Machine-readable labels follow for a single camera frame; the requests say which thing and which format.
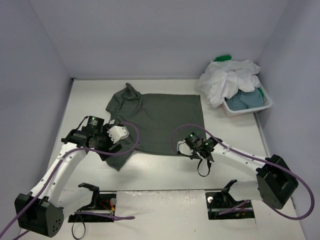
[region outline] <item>white laundry basket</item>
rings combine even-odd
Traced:
[[[233,111],[229,108],[226,100],[223,100],[222,107],[225,111],[225,114],[228,117],[233,117],[233,116],[243,115],[243,114],[253,114],[253,113],[259,112],[260,110],[270,108],[272,106],[272,102],[271,102],[269,95],[267,94],[266,90],[264,89],[264,87],[262,85],[259,88],[262,90],[262,92],[264,94],[263,106]]]

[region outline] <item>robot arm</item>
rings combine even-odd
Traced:
[[[275,209],[282,209],[298,187],[298,181],[276,167],[252,161],[230,151],[231,146],[222,140],[220,141],[226,147],[218,144],[212,137],[208,140],[200,139],[192,132],[184,141],[178,142],[178,154],[226,164],[252,177],[250,181],[231,180],[222,190],[226,198],[231,198],[231,200],[237,202],[242,200],[262,200]],[[237,151],[248,156],[254,156],[239,149]],[[265,156],[256,157],[273,162],[289,170],[280,156],[273,155],[271,158]]]
[[[79,185],[79,189],[70,192],[65,200],[60,200],[60,195],[77,165],[86,157],[88,153],[85,150],[86,148],[115,153],[122,149],[120,144],[116,145],[117,142],[128,136],[129,132],[126,127],[104,125],[103,119],[94,116],[88,117],[87,125],[82,127],[81,130],[79,130],[79,127],[73,129],[66,138],[62,139],[64,144],[58,157],[40,182],[29,194],[20,193],[16,198],[14,205],[18,214],[41,192],[44,183],[48,181],[50,175],[59,165],[44,191],[38,196],[34,204],[19,217],[19,226],[41,235],[54,237],[60,230],[65,218],[83,206],[94,207],[99,198],[99,188],[97,186],[82,183]],[[68,154],[69,151],[76,148],[84,148],[84,150]],[[105,160],[109,156],[100,154],[100,157]]]

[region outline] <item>white wall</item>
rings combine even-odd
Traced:
[[[288,0],[30,0],[72,77],[196,78],[257,60]]]
[[[45,172],[71,80],[27,0],[0,1],[0,231]],[[19,233],[18,223],[3,240]]]
[[[308,240],[320,236],[320,1],[291,0],[260,59],[260,79],[273,106],[259,114],[267,144],[303,177],[315,195],[302,220]],[[310,197],[300,184],[293,195],[304,214]]]

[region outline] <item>white cloth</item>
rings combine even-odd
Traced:
[[[196,87],[201,91],[208,104],[218,107],[225,98],[230,99],[238,90],[253,92],[261,86],[258,77],[260,67],[250,60],[214,61],[201,75]]]

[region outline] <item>pile of clothes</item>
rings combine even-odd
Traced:
[[[214,108],[226,99],[233,111],[258,108],[264,105],[258,90],[261,83],[256,76],[260,67],[250,60],[213,61],[201,75],[197,89]]]

